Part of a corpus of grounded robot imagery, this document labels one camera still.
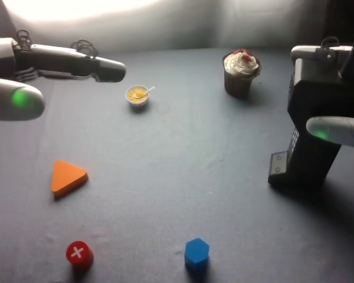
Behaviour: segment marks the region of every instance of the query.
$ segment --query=chocolate cupcake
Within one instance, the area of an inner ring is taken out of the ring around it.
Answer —
[[[252,80],[261,72],[260,61],[246,49],[239,49],[223,57],[224,88],[234,97],[246,98]]]

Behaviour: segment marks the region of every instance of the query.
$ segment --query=white frosting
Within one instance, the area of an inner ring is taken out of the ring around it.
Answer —
[[[247,62],[242,58],[244,54],[245,53],[239,52],[237,54],[228,55],[224,60],[225,70],[231,75],[253,75],[258,68],[258,64],[255,58],[250,55],[249,57],[251,58],[251,61]]]

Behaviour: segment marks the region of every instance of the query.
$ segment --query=yellow food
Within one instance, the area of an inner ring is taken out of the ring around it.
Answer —
[[[141,87],[134,87],[127,92],[127,98],[132,102],[143,102],[147,97],[147,90]]]

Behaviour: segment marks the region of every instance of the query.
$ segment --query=gray tablecloth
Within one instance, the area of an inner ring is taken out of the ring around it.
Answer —
[[[0,121],[0,282],[191,282],[185,243],[210,244],[207,282],[354,283],[354,149],[342,148],[314,196],[268,183],[270,154],[287,149],[288,51],[257,51],[251,99],[224,91],[229,50],[109,58],[121,83],[33,83],[46,112]],[[128,87],[156,86],[131,111]],[[56,201],[55,160],[89,181]],[[77,276],[67,246],[85,241],[94,264]]]

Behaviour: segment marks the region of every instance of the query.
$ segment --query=orange triangle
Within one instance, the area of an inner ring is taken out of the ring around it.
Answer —
[[[51,191],[56,197],[64,196],[86,181],[88,181],[88,174],[84,169],[63,160],[55,161]]]

